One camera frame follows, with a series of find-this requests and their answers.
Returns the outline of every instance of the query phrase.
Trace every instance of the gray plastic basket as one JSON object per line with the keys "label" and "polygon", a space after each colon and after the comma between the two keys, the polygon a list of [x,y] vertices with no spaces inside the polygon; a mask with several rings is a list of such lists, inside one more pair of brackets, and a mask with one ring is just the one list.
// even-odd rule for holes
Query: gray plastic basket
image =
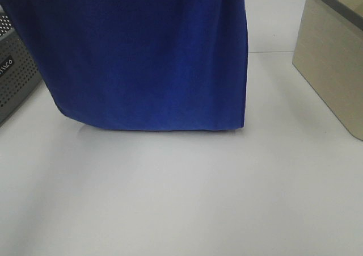
{"label": "gray plastic basket", "polygon": [[40,73],[28,49],[7,15],[0,12],[0,125],[40,81]]}

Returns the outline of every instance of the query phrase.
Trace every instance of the blue cloth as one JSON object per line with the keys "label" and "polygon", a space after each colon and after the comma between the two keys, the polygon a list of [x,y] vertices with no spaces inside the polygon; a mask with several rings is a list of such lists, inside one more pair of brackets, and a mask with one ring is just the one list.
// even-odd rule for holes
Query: blue cloth
{"label": "blue cloth", "polygon": [[244,123],[244,0],[0,0],[60,111],[107,129]]}

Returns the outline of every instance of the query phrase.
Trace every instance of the beige box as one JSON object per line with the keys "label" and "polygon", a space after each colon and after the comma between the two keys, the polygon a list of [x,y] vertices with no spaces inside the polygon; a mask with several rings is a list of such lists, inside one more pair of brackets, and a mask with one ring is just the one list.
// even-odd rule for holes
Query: beige box
{"label": "beige box", "polygon": [[363,0],[306,0],[293,64],[363,140]]}

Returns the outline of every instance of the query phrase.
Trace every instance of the white surface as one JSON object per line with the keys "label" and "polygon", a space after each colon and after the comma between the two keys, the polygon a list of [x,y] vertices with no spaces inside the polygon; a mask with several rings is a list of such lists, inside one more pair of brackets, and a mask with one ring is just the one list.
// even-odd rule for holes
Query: white surface
{"label": "white surface", "polygon": [[250,52],[294,51],[305,0],[246,0]]}
{"label": "white surface", "polygon": [[361,256],[363,142],[291,61],[250,54],[233,132],[103,131],[41,85],[0,127],[0,255]]}

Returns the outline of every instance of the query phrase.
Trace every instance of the perforated basket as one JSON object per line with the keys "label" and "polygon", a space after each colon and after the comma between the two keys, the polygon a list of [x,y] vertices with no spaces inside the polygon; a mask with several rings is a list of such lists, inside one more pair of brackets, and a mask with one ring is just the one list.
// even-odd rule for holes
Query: perforated basket
{"label": "perforated basket", "polygon": [[41,81],[24,43],[0,12],[0,124],[25,100]]}

